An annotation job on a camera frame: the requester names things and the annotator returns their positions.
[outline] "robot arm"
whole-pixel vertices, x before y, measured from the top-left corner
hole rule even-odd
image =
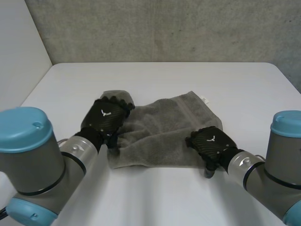
[[[187,146],[206,162],[205,177],[223,167],[234,181],[289,226],[301,226],[301,111],[274,116],[266,161],[238,149],[224,132],[192,132]]]
[[[125,100],[102,97],[85,116],[80,132],[59,148],[46,114],[19,107],[0,113],[0,170],[17,194],[6,207],[26,226],[49,226],[58,217],[102,144],[116,145],[117,130],[134,109]]]

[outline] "gray concrete wall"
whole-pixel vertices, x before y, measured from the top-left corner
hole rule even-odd
[[[301,91],[301,0],[25,1],[53,64],[269,62]]]

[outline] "white tabletop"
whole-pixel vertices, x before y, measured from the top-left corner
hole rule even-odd
[[[189,91],[206,97],[224,131],[238,147],[266,154],[272,117],[301,110],[301,95],[268,63],[80,63],[58,64],[23,106],[46,112],[57,139],[79,131],[103,91],[128,91],[146,105]],[[2,177],[8,201],[14,190]],[[19,225],[12,219],[0,226]],[[127,167],[111,170],[102,147],[93,168],[54,226],[280,226],[282,222],[225,172],[212,179],[197,169]]]

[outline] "black cable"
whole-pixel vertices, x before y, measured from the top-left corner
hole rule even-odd
[[[5,207],[0,210],[0,220],[6,218],[8,216],[8,214],[6,213]]]

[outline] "blue joint cover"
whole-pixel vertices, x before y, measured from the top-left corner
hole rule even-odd
[[[301,226],[301,201],[295,203],[284,215],[283,223],[288,226]]]
[[[53,129],[46,114],[35,107],[0,112],[0,153],[21,153],[46,143]]]
[[[6,207],[6,213],[25,226],[50,226],[57,219],[54,212],[34,203],[12,198]]]
[[[271,131],[284,137],[301,137],[301,111],[283,111],[274,115]]]

